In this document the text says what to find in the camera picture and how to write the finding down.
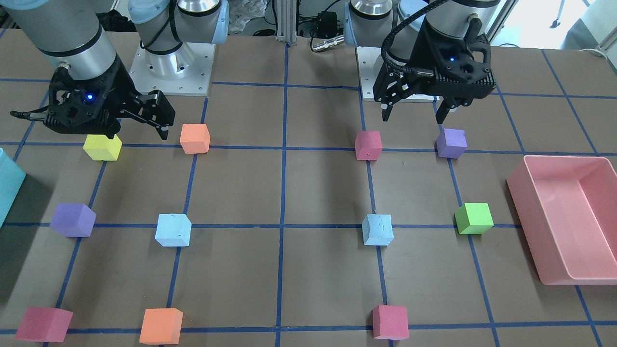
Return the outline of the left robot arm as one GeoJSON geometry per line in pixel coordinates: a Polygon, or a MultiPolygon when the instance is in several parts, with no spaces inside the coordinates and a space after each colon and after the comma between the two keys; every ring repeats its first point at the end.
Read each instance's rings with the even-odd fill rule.
{"type": "Polygon", "coordinates": [[[415,94],[442,99],[436,122],[496,88],[485,33],[497,0],[349,0],[344,39],[379,49],[372,97],[388,121],[396,103],[415,94]]]}

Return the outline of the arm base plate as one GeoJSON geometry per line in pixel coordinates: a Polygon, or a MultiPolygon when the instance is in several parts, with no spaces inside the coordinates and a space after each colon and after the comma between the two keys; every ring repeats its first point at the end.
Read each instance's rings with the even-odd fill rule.
{"type": "Polygon", "coordinates": [[[356,47],[355,50],[362,99],[363,101],[374,101],[373,85],[383,63],[380,49],[376,47],[356,47]]]}
{"type": "Polygon", "coordinates": [[[207,97],[215,49],[215,44],[197,42],[185,42],[166,55],[139,48],[129,73],[141,93],[161,90],[166,96],[207,97]]]}

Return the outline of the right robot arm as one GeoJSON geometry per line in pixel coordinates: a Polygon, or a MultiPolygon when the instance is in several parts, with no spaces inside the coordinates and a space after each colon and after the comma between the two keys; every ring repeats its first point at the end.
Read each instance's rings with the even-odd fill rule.
{"type": "MultiPolygon", "coordinates": [[[[84,0],[3,0],[2,7],[54,66],[48,105],[11,116],[40,121],[61,134],[121,131],[120,118],[153,127],[162,140],[175,119],[163,91],[139,92],[103,24],[84,0]]],[[[196,58],[189,45],[221,44],[229,26],[227,0],[131,0],[147,67],[160,80],[189,76],[196,58]]]]}

